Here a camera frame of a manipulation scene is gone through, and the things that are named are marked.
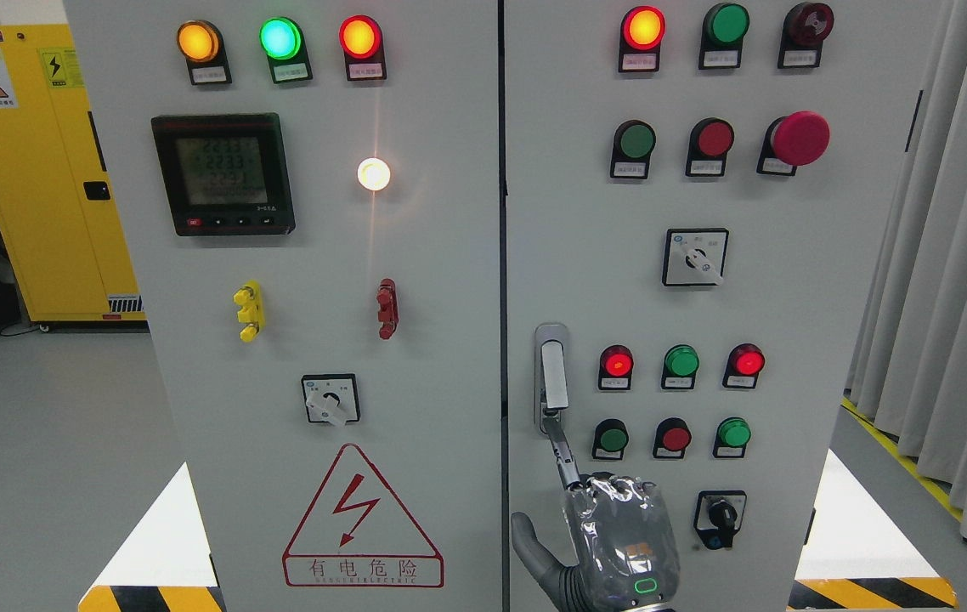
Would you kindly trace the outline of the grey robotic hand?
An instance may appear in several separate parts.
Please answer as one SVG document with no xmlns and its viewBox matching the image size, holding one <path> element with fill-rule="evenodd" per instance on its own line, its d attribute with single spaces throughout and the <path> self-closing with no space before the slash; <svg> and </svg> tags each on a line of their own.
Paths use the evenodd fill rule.
<svg viewBox="0 0 967 612">
<path fill-rule="evenodd" d="M 510 518 L 513 549 L 557 611 L 670 611 L 679 553 L 661 489 L 642 478 L 582 475 L 560 418 L 541 425 L 563 485 L 563 512 L 576 565 L 541 545 L 533 520 Z"/>
</svg>

